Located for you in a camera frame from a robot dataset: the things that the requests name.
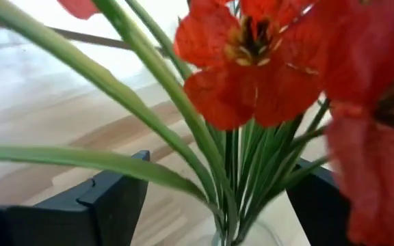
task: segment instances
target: glass vase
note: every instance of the glass vase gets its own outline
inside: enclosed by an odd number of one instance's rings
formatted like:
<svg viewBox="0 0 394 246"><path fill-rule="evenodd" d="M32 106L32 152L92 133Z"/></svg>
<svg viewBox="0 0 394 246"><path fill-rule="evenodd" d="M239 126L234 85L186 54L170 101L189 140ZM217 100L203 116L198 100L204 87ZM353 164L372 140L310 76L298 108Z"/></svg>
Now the glass vase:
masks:
<svg viewBox="0 0 394 246"><path fill-rule="evenodd" d="M214 230L211 233L202 235L189 246L223 246L219 234ZM250 228L246 239L236 246L283 246L278 235L271 226L261 221L256 221Z"/></svg>

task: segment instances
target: stamen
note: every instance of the stamen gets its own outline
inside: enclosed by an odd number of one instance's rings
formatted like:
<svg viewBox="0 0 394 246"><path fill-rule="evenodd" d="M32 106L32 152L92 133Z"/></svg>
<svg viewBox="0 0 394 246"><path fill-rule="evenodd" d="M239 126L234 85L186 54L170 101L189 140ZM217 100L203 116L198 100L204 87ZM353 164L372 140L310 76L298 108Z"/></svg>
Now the stamen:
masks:
<svg viewBox="0 0 394 246"><path fill-rule="evenodd" d="M238 58L238 59L236 59L235 61L236 61L236 62L238 63L238 65L240 65L240 66L250 66L250 65L252 65L252 64L250 63L249 60L244 59L244 58Z"/></svg>
<svg viewBox="0 0 394 246"><path fill-rule="evenodd" d="M266 65L269 62L270 62L270 58L264 58L264 59L262 59L261 61L258 62L258 66L264 66L264 65Z"/></svg>
<svg viewBox="0 0 394 246"><path fill-rule="evenodd" d="M281 28L279 29L279 33L284 32L285 30L287 30L287 28L288 28L288 25L285 25L285 26L281 27Z"/></svg>
<svg viewBox="0 0 394 246"><path fill-rule="evenodd" d="M252 54L250 54L250 52L246 48L240 46L239 50L243 51L243 53L246 54L250 59L252 58Z"/></svg>
<svg viewBox="0 0 394 246"><path fill-rule="evenodd" d="M300 68L300 67L298 67L298 66L296 66L294 64L291 64L291 63L287 63L286 65L288 67L290 67L290 68L293 68L293 69L296 69L296 70L300 70L300 71L305 72L307 74L312 74L312 75L318 75L319 74L318 71L313 70L312 68Z"/></svg>
<svg viewBox="0 0 394 246"><path fill-rule="evenodd" d="M266 51L266 50L267 50L267 46L262 46L262 47L259 49L258 54L262 54L262 53L264 53L264 51Z"/></svg>
<svg viewBox="0 0 394 246"><path fill-rule="evenodd" d="M281 43L282 43L282 38L273 46L272 51L275 51L277 48L279 48Z"/></svg>
<svg viewBox="0 0 394 246"><path fill-rule="evenodd" d="M314 75L318 75L318 74L319 74L318 71L313 70L313 69L311 69L311 68L304 68L304 71L305 71L307 74L314 74Z"/></svg>

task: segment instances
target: black object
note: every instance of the black object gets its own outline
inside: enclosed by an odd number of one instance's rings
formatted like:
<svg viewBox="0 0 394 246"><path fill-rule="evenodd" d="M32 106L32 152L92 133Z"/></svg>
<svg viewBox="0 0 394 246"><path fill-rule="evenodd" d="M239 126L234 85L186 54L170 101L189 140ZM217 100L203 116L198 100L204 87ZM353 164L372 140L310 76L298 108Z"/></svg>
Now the black object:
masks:
<svg viewBox="0 0 394 246"><path fill-rule="evenodd" d="M105 171L35 206L0 206L0 246L130 245L147 185Z"/></svg>
<svg viewBox="0 0 394 246"><path fill-rule="evenodd" d="M296 168L309 165L301 160ZM331 171L319 167L287 193L311 246L354 245L346 237L350 203L339 193Z"/></svg>

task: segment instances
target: bouquet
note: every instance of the bouquet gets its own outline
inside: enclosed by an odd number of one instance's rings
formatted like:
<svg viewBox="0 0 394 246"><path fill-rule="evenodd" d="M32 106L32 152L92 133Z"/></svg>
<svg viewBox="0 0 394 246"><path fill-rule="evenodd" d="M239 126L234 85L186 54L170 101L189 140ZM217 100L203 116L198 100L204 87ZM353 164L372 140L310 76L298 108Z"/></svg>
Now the bouquet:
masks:
<svg viewBox="0 0 394 246"><path fill-rule="evenodd" d="M213 244L223 246L242 245L266 204L329 160L351 201L350 240L394 245L394 1L191 0L172 42L136 0L125 0L181 78L116 1L59 0L77 18L101 13L110 21L167 91L205 160L107 69L7 0L0 21L138 117L199 183L106 151L0 146L0 160L108 169L185 192L211 210ZM327 99L295 137L322 93ZM329 109L332 120L320 126ZM295 170L306 144L322 135L329 156Z"/></svg>

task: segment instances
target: long leaf blade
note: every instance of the long leaf blade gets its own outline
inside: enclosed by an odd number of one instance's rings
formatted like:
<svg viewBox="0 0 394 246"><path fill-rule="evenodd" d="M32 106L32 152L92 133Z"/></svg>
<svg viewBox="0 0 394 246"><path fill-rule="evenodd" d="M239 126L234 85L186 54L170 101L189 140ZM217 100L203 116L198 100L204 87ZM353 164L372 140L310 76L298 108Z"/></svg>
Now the long leaf blade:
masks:
<svg viewBox="0 0 394 246"><path fill-rule="evenodd" d="M0 146L0 161L106 169L188 193L201 202L207 203L205 195L193 182L182 178L168 168L113 152L75 148Z"/></svg>
<svg viewBox="0 0 394 246"><path fill-rule="evenodd" d="M308 167L292 172L285 178L285 180L281 182L281 187L284 187L285 189L289 189L295 186L299 181L301 181L303 178L308 176L311 172L316 170L318 167L321 167L323 164L327 163L328 161L329 161L328 157L323 156L313 161Z"/></svg>
<svg viewBox="0 0 394 246"><path fill-rule="evenodd" d="M162 31L161 27L153 20L150 14L136 1L136 0L126 0L130 8L139 16L141 21L147 26L148 30L153 34L156 40L160 43L162 49L166 52L174 66L177 68L178 72L181 74L183 79L187 79L191 76L192 71L189 69L188 65L183 62L174 52L172 48L172 42L169 37Z"/></svg>

